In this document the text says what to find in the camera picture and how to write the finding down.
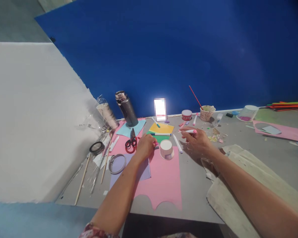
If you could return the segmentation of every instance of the glue stick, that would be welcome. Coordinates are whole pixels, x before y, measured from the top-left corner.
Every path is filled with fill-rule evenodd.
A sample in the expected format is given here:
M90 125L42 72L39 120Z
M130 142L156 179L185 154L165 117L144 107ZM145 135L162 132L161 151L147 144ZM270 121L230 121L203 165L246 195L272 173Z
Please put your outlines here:
M220 121L221 121L221 119L222 119L222 116L223 116L222 113L219 113L219 114L217 115L216 120L215 120L215 122L214 122L214 127L217 127L217 126L219 125L219 123L220 123Z

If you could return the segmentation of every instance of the floral sleeve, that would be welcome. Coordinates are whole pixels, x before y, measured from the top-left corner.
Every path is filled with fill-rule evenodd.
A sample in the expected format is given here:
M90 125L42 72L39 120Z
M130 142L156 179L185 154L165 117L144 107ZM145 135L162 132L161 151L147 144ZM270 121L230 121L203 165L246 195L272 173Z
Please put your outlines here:
M79 238L119 238L119 236L108 234L95 227L92 222L88 223Z

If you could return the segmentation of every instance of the light blue paper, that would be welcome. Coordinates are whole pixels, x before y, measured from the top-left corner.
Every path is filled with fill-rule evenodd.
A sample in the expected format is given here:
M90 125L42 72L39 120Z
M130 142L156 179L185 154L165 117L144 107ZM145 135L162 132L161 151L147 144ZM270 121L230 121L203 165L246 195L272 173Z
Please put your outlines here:
M122 127L119 129L119 131L116 132L116 134L130 138L130 132L131 132L132 129L134 129L135 130L135 135L137 136L139 134L139 132L142 130L145 123L146 123L146 120L140 120L138 122L138 124L134 127L129 127L125 123L125 124L122 125Z

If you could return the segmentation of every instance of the scissors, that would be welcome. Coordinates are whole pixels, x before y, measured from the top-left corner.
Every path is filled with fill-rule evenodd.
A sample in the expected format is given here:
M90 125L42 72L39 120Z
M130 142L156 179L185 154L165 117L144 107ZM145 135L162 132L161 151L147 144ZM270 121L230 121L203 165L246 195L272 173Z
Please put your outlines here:
M130 139L126 141L125 143L125 150L128 154L132 154L137 150L137 137L135 135L135 130L132 129L130 132Z

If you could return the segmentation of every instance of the gray water bottle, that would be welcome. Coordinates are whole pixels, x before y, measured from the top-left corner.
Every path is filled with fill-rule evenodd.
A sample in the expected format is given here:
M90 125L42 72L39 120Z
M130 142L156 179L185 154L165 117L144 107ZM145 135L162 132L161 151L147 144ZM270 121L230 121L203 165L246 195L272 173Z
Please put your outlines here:
M130 98L125 91L115 93L116 102L123 113L127 126L134 127L138 124L138 119L133 110Z

